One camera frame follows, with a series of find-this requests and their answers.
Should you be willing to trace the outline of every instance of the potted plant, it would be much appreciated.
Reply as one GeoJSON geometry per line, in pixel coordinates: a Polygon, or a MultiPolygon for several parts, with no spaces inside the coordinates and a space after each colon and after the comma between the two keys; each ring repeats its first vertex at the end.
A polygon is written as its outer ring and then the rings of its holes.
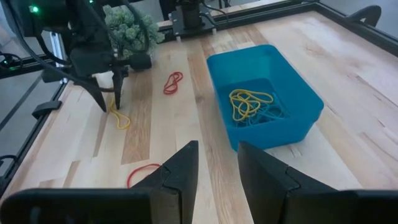
{"type": "MultiPolygon", "coordinates": [[[[144,48],[144,33],[139,27],[136,19],[126,6],[119,6],[112,8],[107,5],[104,6],[105,23],[112,30],[119,41],[112,38],[111,44],[114,49],[118,50],[118,59],[125,60],[134,54],[131,47],[134,49],[144,48]]],[[[153,56],[157,44],[164,40],[164,35],[158,32],[159,26],[153,21],[151,16],[137,11],[139,17],[143,21],[148,31],[149,50],[147,54],[153,56]]]]}

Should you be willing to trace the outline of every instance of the wooden table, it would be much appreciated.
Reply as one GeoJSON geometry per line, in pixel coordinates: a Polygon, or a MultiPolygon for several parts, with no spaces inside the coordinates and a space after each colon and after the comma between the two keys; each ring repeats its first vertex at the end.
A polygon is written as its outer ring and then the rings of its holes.
{"type": "MultiPolygon", "coordinates": [[[[118,130],[113,115],[69,84],[62,108],[50,115],[5,195],[31,187],[124,188],[132,170],[163,163],[196,139],[194,223],[252,223],[206,58],[259,44],[275,45],[325,102],[305,140],[266,152],[337,189],[397,189],[398,58],[306,12],[161,44],[153,68],[124,81],[128,130],[118,130]],[[176,94],[164,95],[174,71],[184,78],[176,94]]],[[[110,77],[99,81],[109,85],[110,77]]]]}

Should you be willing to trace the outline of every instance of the blue plastic bin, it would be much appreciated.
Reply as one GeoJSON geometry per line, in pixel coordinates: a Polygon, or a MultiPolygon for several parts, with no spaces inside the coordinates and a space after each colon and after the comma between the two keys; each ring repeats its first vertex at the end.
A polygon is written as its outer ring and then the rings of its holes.
{"type": "Polygon", "coordinates": [[[321,114],[323,102],[320,97],[274,46],[260,45],[212,55],[207,64],[229,143],[235,151],[240,141],[247,141],[260,149],[299,142],[321,114]],[[287,110],[288,117],[236,127],[229,93],[237,88],[274,93],[287,110]]]}

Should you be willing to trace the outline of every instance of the green plant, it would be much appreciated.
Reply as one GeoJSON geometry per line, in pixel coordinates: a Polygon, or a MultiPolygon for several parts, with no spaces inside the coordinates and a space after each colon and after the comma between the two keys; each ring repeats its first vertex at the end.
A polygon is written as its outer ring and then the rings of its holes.
{"type": "MultiPolygon", "coordinates": [[[[126,6],[115,7],[104,6],[105,23],[111,29],[120,41],[111,38],[112,47],[118,50],[120,59],[128,58],[133,54],[126,48],[130,45],[132,48],[140,50],[144,48],[144,33],[135,22],[136,18],[131,14],[126,6]]],[[[158,32],[159,26],[152,20],[151,16],[138,11],[139,17],[147,27],[149,36],[149,51],[154,50],[158,43],[164,40],[164,35],[158,32]]]]}

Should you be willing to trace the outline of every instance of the red rubber band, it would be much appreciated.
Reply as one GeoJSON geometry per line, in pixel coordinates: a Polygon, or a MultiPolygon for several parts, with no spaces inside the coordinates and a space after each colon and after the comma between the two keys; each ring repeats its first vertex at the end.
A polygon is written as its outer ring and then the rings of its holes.
{"type": "Polygon", "coordinates": [[[131,182],[131,179],[132,179],[133,175],[134,175],[136,172],[138,172],[138,171],[140,171],[140,170],[142,170],[142,169],[144,169],[144,168],[146,168],[146,167],[149,167],[149,166],[160,167],[160,164],[148,164],[148,165],[145,165],[145,166],[142,166],[142,167],[138,167],[137,169],[133,170],[133,171],[129,174],[129,177],[127,178],[127,188],[130,188],[130,187],[131,187],[131,186],[130,186],[130,182],[131,182]]]}
{"type": "Polygon", "coordinates": [[[166,84],[164,85],[163,93],[165,95],[171,95],[178,90],[178,82],[184,77],[181,72],[174,72],[169,76],[166,84]]]}

